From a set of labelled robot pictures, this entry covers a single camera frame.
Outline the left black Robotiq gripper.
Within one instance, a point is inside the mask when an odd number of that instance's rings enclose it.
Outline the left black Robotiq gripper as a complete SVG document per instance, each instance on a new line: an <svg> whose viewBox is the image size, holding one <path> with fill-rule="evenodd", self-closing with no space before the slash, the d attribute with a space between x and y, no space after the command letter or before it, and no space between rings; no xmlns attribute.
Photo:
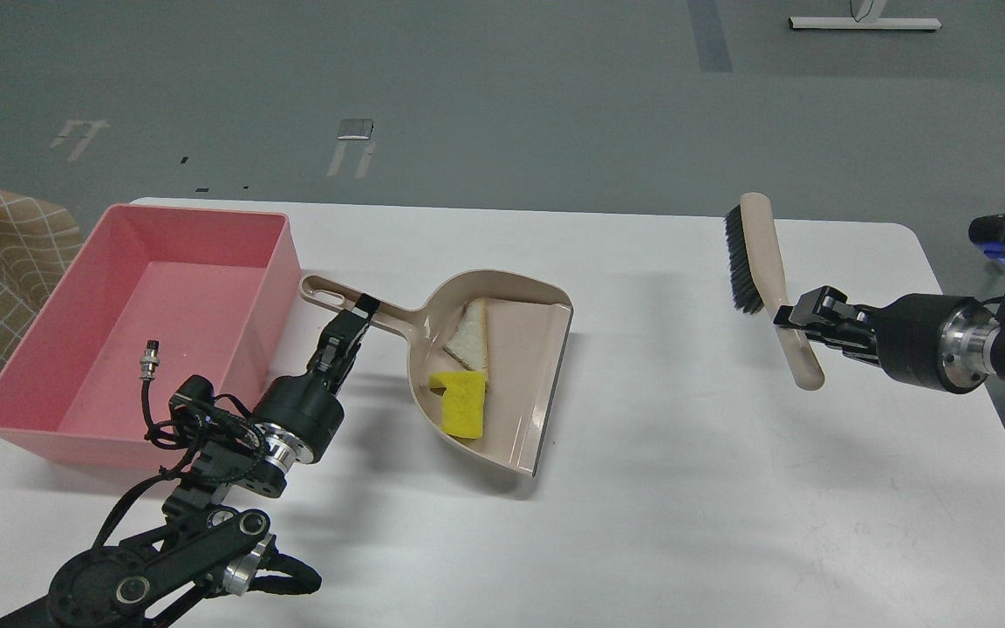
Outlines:
<svg viewBox="0 0 1005 628"><path fill-rule="evenodd" d="M322 460L342 425L345 411L338 391L380 307L378 298L360 294L352 311L340 311L322 330L310 358L310 373L275 378L256 403L258 424L282 428L300 440L306 450L304 464Z"/></svg>

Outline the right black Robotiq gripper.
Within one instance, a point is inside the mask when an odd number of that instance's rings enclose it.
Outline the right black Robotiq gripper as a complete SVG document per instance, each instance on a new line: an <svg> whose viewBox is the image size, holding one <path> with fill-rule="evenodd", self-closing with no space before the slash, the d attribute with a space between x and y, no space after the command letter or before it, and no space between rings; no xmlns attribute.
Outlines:
<svg viewBox="0 0 1005 628"><path fill-rule="evenodd" d="M825 285L779 307L773 323L921 388L970 393L995 373L1000 325L972 297L909 294L870 313Z"/></svg>

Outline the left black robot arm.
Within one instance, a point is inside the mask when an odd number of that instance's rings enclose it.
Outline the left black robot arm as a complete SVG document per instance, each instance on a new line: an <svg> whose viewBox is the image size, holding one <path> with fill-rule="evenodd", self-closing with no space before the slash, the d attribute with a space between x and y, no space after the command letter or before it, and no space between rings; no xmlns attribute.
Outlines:
<svg viewBox="0 0 1005 628"><path fill-rule="evenodd" d="M378 298L355 297L324 327L304 372L276 378L254 408L235 396L223 408L223 394L191 375L165 421L151 413L160 343L148 341L140 361L145 439L180 460L128 489L92 545L0 627L168 627L212 597L318 591L322 577L280 551L266 512L224 501L236 486L277 498L292 466L322 458L345 417L338 391L379 310Z"/></svg>

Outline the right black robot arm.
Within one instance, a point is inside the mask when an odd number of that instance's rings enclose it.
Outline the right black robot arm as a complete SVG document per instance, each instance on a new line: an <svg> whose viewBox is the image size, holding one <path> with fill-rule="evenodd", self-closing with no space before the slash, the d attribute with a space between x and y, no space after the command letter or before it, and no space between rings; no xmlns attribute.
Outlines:
<svg viewBox="0 0 1005 628"><path fill-rule="evenodd" d="M974 218L968 238L1005 268L1005 214ZM774 321L910 386L966 394L991 378L1005 382L1005 291L985 301L906 294L874 307L823 286L784 305Z"/></svg>

